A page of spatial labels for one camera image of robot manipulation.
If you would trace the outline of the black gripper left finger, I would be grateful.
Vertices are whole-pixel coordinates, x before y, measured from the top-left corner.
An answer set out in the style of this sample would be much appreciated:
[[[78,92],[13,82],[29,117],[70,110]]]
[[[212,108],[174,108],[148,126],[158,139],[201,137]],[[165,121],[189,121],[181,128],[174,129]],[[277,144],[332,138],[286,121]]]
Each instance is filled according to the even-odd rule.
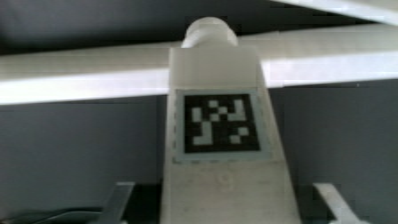
[[[118,182],[96,224],[158,224],[160,185]]]

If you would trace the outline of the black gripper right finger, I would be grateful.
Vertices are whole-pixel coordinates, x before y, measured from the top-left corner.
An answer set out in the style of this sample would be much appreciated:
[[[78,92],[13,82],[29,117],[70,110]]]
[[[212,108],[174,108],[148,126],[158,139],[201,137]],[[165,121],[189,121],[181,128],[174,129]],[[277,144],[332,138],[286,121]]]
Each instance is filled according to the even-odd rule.
[[[304,224],[372,224],[357,216],[332,183],[302,185],[297,201]]]

